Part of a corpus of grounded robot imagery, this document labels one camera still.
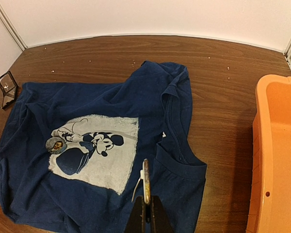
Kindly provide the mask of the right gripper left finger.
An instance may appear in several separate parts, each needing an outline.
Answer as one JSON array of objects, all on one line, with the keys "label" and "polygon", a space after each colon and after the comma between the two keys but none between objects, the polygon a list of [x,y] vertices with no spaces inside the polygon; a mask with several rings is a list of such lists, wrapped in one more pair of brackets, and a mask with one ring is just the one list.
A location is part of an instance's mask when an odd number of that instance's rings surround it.
[{"label": "right gripper left finger", "polygon": [[148,205],[143,196],[138,196],[133,205],[124,233],[145,233]]}]

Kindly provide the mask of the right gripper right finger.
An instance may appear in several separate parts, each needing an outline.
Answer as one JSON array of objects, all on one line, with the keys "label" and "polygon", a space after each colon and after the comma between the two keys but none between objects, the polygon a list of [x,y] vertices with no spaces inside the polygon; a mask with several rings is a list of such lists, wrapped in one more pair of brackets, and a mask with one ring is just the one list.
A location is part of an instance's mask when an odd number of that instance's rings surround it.
[{"label": "right gripper right finger", "polygon": [[150,232],[174,233],[168,215],[158,196],[151,197],[150,203]]}]

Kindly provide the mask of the black brooch display box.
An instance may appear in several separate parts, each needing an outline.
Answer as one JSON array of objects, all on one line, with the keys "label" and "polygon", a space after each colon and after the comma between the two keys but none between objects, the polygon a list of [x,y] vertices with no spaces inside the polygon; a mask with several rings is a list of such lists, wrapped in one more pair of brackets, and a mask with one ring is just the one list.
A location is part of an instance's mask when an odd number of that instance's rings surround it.
[{"label": "black brooch display box", "polygon": [[7,110],[12,106],[18,95],[18,85],[11,71],[7,71],[0,76],[0,107]]}]

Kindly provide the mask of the starry night round brooch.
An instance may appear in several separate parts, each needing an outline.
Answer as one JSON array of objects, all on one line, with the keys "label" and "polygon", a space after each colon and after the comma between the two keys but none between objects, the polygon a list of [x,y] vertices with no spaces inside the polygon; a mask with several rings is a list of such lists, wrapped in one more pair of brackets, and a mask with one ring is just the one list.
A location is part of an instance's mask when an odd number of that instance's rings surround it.
[{"label": "starry night round brooch", "polygon": [[135,185],[131,202],[134,202],[137,187],[143,182],[143,197],[144,203],[149,205],[151,201],[151,191],[150,191],[150,172],[149,172],[149,161],[147,159],[143,160],[142,169],[140,170],[140,177]]}]

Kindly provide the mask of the portrait round brooch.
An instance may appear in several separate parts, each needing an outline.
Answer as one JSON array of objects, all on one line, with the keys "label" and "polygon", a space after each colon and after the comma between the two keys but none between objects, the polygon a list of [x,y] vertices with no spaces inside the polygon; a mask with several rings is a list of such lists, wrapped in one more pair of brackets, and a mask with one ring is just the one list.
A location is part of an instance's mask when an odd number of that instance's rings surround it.
[{"label": "portrait round brooch", "polygon": [[51,154],[61,154],[66,148],[66,142],[60,137],[52,137],[46,141],[46,149]]}]

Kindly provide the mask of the navy white clothing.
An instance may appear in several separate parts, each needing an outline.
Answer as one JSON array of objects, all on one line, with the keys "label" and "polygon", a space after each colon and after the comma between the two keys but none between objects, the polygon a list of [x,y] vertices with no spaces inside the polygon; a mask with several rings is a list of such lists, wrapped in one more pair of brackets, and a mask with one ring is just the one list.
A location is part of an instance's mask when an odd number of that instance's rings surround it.
[{"label": "navy white clothing", "polygon": [[[58,233],[122,233],[144,159],[176,233],[195,231],[207,165],[187,137],[189,72],[144,62],[123,83],[24,83],[0,138],[6,216]],[[67,148],[51,154],[46,141]]]}]

